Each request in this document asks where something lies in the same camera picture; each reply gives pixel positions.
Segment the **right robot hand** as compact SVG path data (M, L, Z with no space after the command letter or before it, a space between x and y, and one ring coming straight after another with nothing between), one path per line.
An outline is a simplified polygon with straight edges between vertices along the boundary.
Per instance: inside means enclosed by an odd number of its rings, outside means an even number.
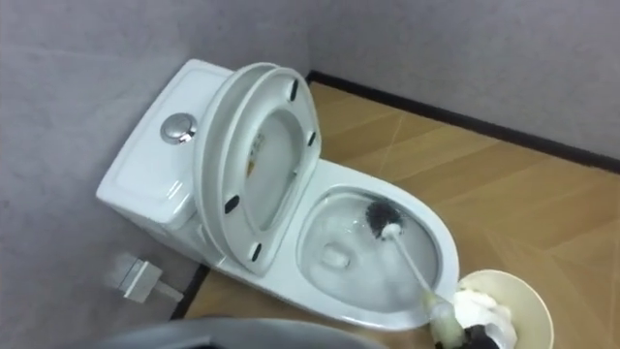
M517 334L511 311L485 293L460 289L452 301L436 298L429 306L436 348L514 349Z

